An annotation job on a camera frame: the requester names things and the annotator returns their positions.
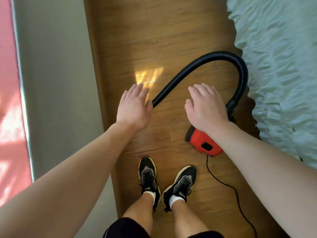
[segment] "hand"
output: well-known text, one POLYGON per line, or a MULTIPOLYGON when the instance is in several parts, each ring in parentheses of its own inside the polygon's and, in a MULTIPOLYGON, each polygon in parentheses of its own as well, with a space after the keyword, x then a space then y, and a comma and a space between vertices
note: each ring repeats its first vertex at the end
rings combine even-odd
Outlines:
POLYGON ((187 99, 185 109, 189 122, 196 129, 211 137, 230 123, 224 101, 214 87, 202 83, 189 86, 188 90, 194 105, 187 99))
POLYGON ((117 123, 127 125, 135 132, 149 124, 153 111, 152 100, 145 104, 149 88, 142 90, 142 87, 142 83, 134 84, 129 91, 124 91, 117 113, 117 123))

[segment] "left hand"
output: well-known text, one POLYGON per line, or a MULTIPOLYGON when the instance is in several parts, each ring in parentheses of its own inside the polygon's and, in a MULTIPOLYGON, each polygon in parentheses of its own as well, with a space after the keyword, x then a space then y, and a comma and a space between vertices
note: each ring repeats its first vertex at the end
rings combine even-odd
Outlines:
POLYGON ((134 84, 129 91, 124 91, 117 113, 117 123, 127 125, 135 132, 144 129, 151 121, 153 104, 148 100, 145 104, 149 88, 143 84, 134 84))

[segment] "power cord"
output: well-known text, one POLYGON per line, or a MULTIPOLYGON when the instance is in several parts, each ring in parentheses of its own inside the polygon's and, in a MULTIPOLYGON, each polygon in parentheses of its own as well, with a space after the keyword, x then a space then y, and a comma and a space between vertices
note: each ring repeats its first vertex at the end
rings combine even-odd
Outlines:
POLYGON ((252 223, 251 223, 251 222, 247 219, 247 217, 245 217, 245 215, 243 214, 243 211, 242 211, 241 206, 240 206, 238 191, 237 191, 236 188, 234 188, 233 186, 228 185, 228 184, 223 183, 222 181, 218 180, 218 179, 216 178, 216 176, 214 176, 214 175, 212 174, 212 172, 210 171, 210 169, 209 169, 209 167, 208 167, 208 158, 209 158, 209 155, 207 155, 207 160, 206 160, 206 166, 207 166, 207 169, 208 169, 209 173, 210 173, 210 174, 212 175, 212 177, 214 177, 215 180, 217 180, 219 183, 221 183, 221 184, 223 184, 223 185, 225 185, 225 186, 228 186, 228 187, 234 189, 234 191, 236 192, 236 197, 237 197, 237 202, 238 202, 238 207, 239 207, 240 213, 242 214, 242 216, 244 217, 244 219, 250 224, 250 226, 253 228, 255 238, 258 238, 257 232, 256 232, 256 229, 255 229, 254 225, 252 225, 252 223))

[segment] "shoe sole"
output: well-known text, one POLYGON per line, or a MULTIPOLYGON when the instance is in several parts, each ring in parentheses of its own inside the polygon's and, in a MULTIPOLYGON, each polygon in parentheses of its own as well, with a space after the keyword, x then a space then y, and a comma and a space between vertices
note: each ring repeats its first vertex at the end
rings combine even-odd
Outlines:
MULTIPOLYGON (((157 172, 156 172, 155 163, 154 163, 154 161, 153 161, 150 157, 147 157, 147 158, 149 158, 149 159, 151 160, 151 162, 152 162, 152 164, 153 164, 153 166, 154 166, 154 169, 155 169, 155 178, 156 178, 157 172)), ((139 177, 139 180, 141 180, 141 179, 140 179, 140 174, 139 174, 141 160, 140 160, 140 162, 139 162, 139 168, 138 168, 138 177, 139 177)), ((159 192, 159 194, 160 194, 160 197, 159 197, 159 199, 158 199, 158 203, 159 203, 159 202, 161 201, 162 194, 161 194, 161 191, 160 191, 160 189, 159 189, 158 184, 156 184, 156 185, 157 185, 157 187, 158 187, 158 192, 159 192)))
POLYGON ((171 184, 169 187, 167 187, 167 188, 163 191, 161 197, 164 197, 164 194, 176 183, 176 180, 177 180, 177 178, 180 176, 180 174, 181 174, 185 169, 187 169, 187 168, 189 168, 189 167, 192 167, 192 166, 191 166, 191 165, 188 165, 188 166, 182 168, 182 169, 180 170, 180 172, 177 173, 177 176, 176 176, 176 178, 175 178, 175 180, 174 180, 174 183, 171 184))

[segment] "vacuum hose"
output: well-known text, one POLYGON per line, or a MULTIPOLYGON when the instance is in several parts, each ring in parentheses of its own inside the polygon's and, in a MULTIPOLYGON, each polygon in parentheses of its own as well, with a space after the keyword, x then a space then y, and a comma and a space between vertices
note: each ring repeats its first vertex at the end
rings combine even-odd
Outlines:
POLYGON ((239 72, 239 84, 235 94, 226 104, 228 117, 232 116, 234 108, 237 106, 242 94, 245 91, 248 83, 248 68, 244 60, 239 56, 225 51, 216 51, 207 53, 197 58, 183 68, 166 86, 163 90, 153 99, 153 107, 157 106, 188 74, 194 71, 196 68, 204 65, 208 62, 225 60, 231 62, 236 66, 239 72))

